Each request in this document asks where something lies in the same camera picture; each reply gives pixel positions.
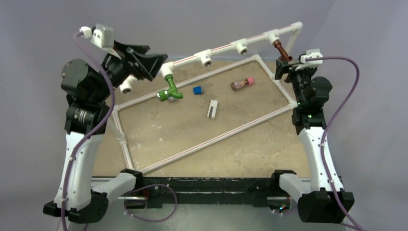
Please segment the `brown faucet with blue cap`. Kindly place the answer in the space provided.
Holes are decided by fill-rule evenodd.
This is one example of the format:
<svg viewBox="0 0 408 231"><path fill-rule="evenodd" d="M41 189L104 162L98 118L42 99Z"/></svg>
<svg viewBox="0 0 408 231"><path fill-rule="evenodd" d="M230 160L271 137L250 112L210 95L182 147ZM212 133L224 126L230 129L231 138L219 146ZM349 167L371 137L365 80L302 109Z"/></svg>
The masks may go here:
<svg viewBox="0 0 408 231"><path fill-rule="evenodd" d="M278 50L280 53L280 60L283 62L290 62L293 57L290 56L287 51L283 48L280 40L276 40L273 42L273 46Z"/></svg>

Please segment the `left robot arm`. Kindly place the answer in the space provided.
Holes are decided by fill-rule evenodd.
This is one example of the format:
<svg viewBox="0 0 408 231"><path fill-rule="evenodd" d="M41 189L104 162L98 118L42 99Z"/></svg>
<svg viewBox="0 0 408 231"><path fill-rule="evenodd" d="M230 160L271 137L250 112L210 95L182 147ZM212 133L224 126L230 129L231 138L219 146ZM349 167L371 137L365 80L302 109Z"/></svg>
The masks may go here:
<svg viewBox="0 0 408 231"><path fill-rule="evenodd" d="M139 171L123 169L95 188L91 187L92 172L113 111L106 99L129 76L154 80L167 55L150 54L147 45L119 42L114 44L114 51L115 55L105 56L99 70L81 59L73 59L62 68L61 88L68 102L64 126L66 156L59 190L44 205L44 214L77 224L96 223L118 197L126 193L137 197L143 192L143 176Z"/></svg>

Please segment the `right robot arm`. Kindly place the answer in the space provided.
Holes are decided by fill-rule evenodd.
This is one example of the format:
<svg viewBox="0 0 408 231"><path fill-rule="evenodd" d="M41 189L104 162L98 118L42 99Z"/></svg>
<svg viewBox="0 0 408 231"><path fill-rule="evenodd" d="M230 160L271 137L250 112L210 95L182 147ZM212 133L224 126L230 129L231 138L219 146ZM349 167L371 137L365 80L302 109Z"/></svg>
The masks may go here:
<svg viewBox="0 0 408 231"><path fill-rule="evenodd" d="M353 206L352 192L343 182L332 162L327 139L323 136L328 125L323 106L329 100L332 84L325 77L315 77L315 67L300 67L299 62L276 60L275 79L287 74L297 106L293 109L292 124L306 153L310 183L305 183L292 170L276 170L270 183L271 192L287 193L296 203L302 222L340 224Z"/></svg>

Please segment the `green plastic faucet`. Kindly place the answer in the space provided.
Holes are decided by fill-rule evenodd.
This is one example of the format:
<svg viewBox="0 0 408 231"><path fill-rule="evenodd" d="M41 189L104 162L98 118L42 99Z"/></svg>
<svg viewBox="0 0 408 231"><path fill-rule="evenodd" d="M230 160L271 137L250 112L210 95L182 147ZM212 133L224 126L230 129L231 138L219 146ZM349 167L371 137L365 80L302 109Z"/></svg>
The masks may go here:
<svg viewBox="0 0 408 231"><path fill-rule="evenodd" d="M178 91L173 75L166 75L164 79L168 83L168 88L158 91L156 93L157 99L161 102L168 101L170 98L183 99L184 96Z"/></svg>

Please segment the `pink capped clip jar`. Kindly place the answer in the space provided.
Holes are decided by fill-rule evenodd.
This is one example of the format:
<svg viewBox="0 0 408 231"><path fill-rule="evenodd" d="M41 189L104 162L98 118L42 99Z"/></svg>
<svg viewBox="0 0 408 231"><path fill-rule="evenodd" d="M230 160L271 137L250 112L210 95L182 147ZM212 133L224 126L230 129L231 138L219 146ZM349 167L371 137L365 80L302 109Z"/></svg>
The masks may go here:
<svg viewBox="0 0 408 231"><path fill-rule="evenodd" d="M237 91L237 90L240 90L242 88L253 85L254 81L255 80L254 80L253 77L248 77L248 78L245 78L245 79L241 79L241 80L231 82L230 86L231 86L231 89L233 91Z"/></svg>

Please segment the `blue paperclip box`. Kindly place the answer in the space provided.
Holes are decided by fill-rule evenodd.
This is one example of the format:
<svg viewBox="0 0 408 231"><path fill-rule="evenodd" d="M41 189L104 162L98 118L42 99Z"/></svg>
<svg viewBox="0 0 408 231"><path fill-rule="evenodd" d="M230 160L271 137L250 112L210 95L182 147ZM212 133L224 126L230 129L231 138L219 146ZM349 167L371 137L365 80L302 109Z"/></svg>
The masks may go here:
<svg viewBox="0 0 408 231"><path fill-rule="evenodd" d="M196 86L196 87L193 88L193 93L195 95L201 95L201 94L203 94L203 92L204 92L204 90L203 90L203 88L201 86Z"/></svg>

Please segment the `white staple box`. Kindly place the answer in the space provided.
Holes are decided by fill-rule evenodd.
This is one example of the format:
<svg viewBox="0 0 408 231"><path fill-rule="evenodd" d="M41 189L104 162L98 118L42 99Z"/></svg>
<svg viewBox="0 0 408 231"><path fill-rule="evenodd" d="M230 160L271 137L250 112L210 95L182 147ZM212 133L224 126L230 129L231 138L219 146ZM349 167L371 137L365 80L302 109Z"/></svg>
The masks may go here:
<svg viewBox="0 0 408 231"><path fill-rule="evenodd" d="M209 109L207 112L207 117L214 119L216 117L216 112L217 112L217 106L218 106L218 101L217 100L211 100Z"/></svg>

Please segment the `white PVC pipe frame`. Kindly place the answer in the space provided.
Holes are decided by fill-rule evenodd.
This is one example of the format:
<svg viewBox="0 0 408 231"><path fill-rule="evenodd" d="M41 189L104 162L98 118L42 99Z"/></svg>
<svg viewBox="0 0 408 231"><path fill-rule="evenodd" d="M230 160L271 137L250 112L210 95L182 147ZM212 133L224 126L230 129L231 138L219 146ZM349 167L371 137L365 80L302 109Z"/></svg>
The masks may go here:
<svg viewBox="0 0 408 231"><path fill-rule="evenodd" d="M248 51L248 45L249 44L254 44L260 41L269 41L271 45L273 45L273 42L276 40L280 40L283 48L287 51L287 53L289 53L297 39L297 36L300 34L301 30L303 28L303 23L302 22L295 22L292 23L288 26L279 28L279 29L273 29L267 32L264 32L262 34L256 35L256 36L252 36L250 38L242 38L236 41L233 41L227 45L223 45L217 48L212 48L212 49L207 49L204 51L200 51L192 56L177 60L177 61L171 61L168 63L163 64L160 73L165 77L166 75L174 75L173 71L176 68L194 63L194 62L198 62L200 64L202 64L205 67L208 67L211 65L212 63L212 57L218 54L222 54L228 51L237 51L240 55L245 55ZM293 99L293 97L288 93L288 91L283 87L283 85L274 79L274 73L268 68L268 66L266 65L266 63L263 61L263 59L261 58L261 56L259 54L254 54L251 57L242 59L240 61L237 61L235 63L220 67L216 70L213 71L209 71L205 74L187 79L185 81L182 81L178 84L176 84L176 87L179 89L181 87L187 86L189 84L195 83L199 80L204 80L208 77L212 77L214 75L217 74L221 74L227 70L231 70L233 68L236 68L238 66L247 64L249 62L257 62L265 71L265 73L268 75L269 79L272 81L272 83L278 88L278 90L282 93L282 95L285 97L285 99L287 100L288 104L286 106L284 106L283 108L280 108L274 112L268 113L264 116L261 116L253 121L250 121L244 125L241 125L237 128L234 128L232 130L229 130L221 135L218 135L216 137L213 137L207 141L204 141L198 145L195 145L189 149L186 149L180 153L177 153L173 156L170 156L168 158L165 158L155 164L152 164L148 167L143 168L141 171L144 174L148 174L148 173L152 173L156 170L159 170L171 163L174 163L184 157L187 157L190 154L193 154L199 150L202 150L210 145L213 145L215 143L218 143L224 139L227 139L231 136L234 136L240 132L243 132L249 128L252 128L256 125L259 125L269 119L275 118L283 113L286 113L292 109L295 108L296 106L296 102ZM123 151L123 156L125 159L125 163L126 166L129 169L134 170L134 165L133 165L133 161L130 155L130 150L128 147L128 142L126 139L126 136L123 132L123 128L122 128L122 124L120 122L119 119L119 112L123 109L126 109L128 107L134 106L138 103L142 103L146 100L152 99L156 97L156 93L152 92L149 94L146 94L144 96L138 97L134 100L130 100L128 102L122 103L122 104L117 104L114 106L114 111L113 111L113 115L112 115L112 122L113 122L113 126L114 126L114 132L116 135L116 138L118 139L120 146L122 148Z"/></svg>

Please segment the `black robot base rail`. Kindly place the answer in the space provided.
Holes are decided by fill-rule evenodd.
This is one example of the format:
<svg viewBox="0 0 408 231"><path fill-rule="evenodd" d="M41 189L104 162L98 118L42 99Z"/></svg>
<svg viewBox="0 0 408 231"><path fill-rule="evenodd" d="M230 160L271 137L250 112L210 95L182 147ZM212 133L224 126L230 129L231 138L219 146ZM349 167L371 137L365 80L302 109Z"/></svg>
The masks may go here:
<svg viewBox="0 0 408 231"><path fill-rule="evenodd" d="M273 178L145 177L139 192L126 199L145 201L148 208L177 205L251 205L288 210L290 196L275 185Z"/></svg>

